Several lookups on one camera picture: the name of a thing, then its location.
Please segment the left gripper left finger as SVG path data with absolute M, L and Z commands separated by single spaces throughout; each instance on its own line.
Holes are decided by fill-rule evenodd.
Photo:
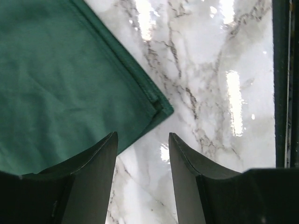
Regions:
M 38 174 L 0 174 L 3 224 L 103 224 L 117 156 L 110 133 L 89 149 Z

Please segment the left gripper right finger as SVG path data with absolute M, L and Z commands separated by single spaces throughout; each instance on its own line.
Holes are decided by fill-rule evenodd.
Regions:
M 297 168 L 239 173 L 189 147 L 170 133 L 169 150 L 180 224 L 296 224 Z

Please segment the dark green cloth napkin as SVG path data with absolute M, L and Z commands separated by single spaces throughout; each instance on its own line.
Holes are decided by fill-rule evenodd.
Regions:
M 111 132 L 122 152 L 172 114 L 84 1 L 1 1 L 1 171 L 38 173 Z

